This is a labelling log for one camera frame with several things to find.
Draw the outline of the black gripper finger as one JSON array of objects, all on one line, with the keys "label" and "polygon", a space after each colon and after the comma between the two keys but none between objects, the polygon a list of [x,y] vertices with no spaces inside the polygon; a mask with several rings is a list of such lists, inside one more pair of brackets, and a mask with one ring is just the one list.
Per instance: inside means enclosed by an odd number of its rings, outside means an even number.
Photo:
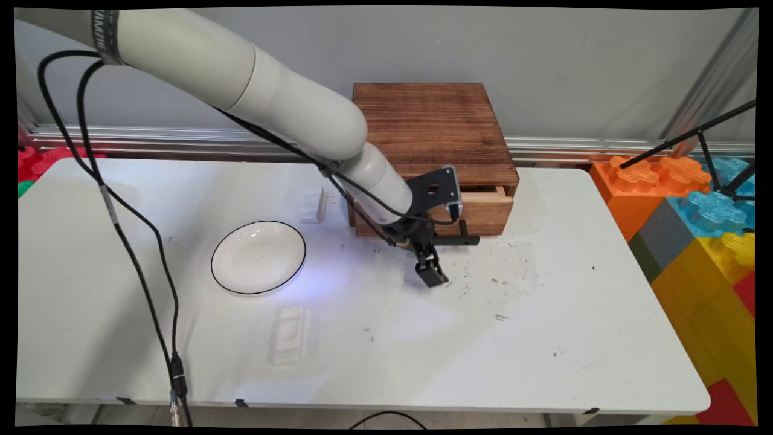
[{"label": "black gripper finger", "polygon": [[448,282],[440,265],[439,256],[433,242],[425,247],[425,284],[427,287],[441,286]]},{"label": "black gripper finger", "polygon": [[415,251],[415,271],[427,287],[435,286],[435,251],[431,244]]}]

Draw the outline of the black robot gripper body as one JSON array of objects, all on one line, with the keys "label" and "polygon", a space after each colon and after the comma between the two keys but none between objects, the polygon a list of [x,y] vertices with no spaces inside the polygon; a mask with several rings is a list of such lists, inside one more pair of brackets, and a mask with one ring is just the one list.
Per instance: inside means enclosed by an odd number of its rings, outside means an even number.
[{"label": "black robot gripper body", "polygon": [[433,242],[436,235],[435,225],[428,221],[431,215],[420,213],[413,219],[401,217],[390,225],[383,226],[383,233],[395,246],[406,250],[424,250]]}]

